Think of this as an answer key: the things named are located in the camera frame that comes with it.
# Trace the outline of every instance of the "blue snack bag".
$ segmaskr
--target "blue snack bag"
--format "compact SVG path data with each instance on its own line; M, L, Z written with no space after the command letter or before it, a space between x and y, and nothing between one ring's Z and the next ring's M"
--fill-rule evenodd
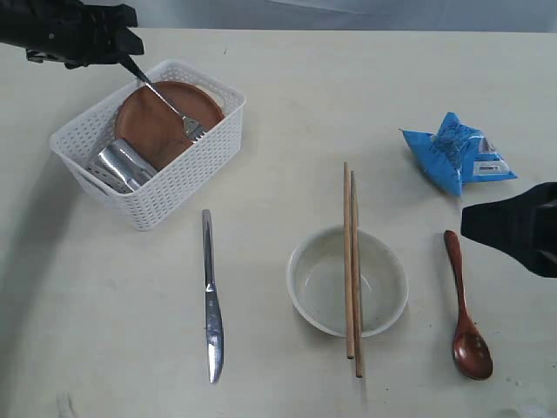
M465 183L516 179L483 132L463 125L452 112L443 119L437 135L402 133L427 176L454 196L462 194Z

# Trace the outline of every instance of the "chopsticks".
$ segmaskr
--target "chopsticks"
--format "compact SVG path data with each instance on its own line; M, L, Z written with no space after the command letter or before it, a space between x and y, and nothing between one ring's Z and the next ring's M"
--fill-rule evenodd
M346 302L346 357L356 359L356 377L364 376L361 350L362 307L360 297L358 195L354 172L344 164L344 239L345 239L345 302Z

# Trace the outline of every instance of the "bowl rim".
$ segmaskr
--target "bowl rim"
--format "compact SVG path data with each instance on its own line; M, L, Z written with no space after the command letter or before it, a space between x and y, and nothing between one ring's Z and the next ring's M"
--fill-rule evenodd
M330 234L336 233L336 232L343 232L343 231L344 231L344 226L342 226L342 225L329 226L327 228L322 228L322 229L318 230L317 232L312 233L312 234L308 235L307 237L305 237L304 239L302 239L302 241L296 246L296 248L294 248L294 251L292 251L292 254L291 254L290 259L288 260L288 264L286 266L286 290L288 291L288 295L290 296L290 299L292 300L292 304L294 305L296 310L299 312L300 315L302 315L302 317L305 320L307 320L314 327L316 327L320 331L323 331L326 334L334 335L335 337L345 338L346 333L339 333L337 331L332 330L329 327L326 327L325 325L320 323L318 320L313 318L301 306L301 304L298 301L298 297L296 296L296 293L294 292L294 285L293 285L293 281L294 281L293 270L294 270L294 267L299 262L300 254L303 251L305 251L313 241L315 241L317 239L320 239L320 238L322 238L326 235L330 235ZM371 330L365 331L365 332L362 331L362 337L365 338L365 337L370 337L372 335L382 333L383 331L385 331L389 327L391 327L400 318L400 316L402 315L402 313L404 312L404 310L406 308L406 305L408 304L409 289L408 289L408 278L406 277L404 268L402 267L402 264L400 263L399 258L396 256L394 251L389 246L387 246L383 241L381 241L379 238L371 235L370 233L367 233L366 231L362 231L361 229L358 228L358 234L362 234L362 235L367 236L375 244L382 247L389 254L389 259L394 264L394 268L397 271L398 275L402 278L402 282L404 284L403 298L401 299L401 302L397 305L396 310L393 311L393 314L391 315L389 320L385 324L383 324L381 327L377 327L377 328L374 328L374 329L371 329Z

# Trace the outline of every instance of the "table surface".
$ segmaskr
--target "table surface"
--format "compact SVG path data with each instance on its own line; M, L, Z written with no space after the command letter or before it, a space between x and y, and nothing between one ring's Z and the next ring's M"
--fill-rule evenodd
M130 81L117 66L67 71L0 46L0 416L517 417L557 410L557 281L461 241L489 381L455 369L453 277L442 240L463 206L555 180L557 35L138 30L144 69L182 58L248 97L240 153L148 233L78 187L52 132ZM399 128L447 111L483 129L519 175L448 198ZM345 343L312 328L285 287L292 249L342 222L342 162L362 229L405 268L410 299L366 339L366 379ZM201 210L213 217L225 367L207 379Z

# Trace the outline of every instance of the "white wall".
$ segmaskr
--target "white wall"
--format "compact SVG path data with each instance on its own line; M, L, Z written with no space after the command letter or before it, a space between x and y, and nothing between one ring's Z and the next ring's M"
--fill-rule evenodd
M144 27L556 31L557 0L86 0Z

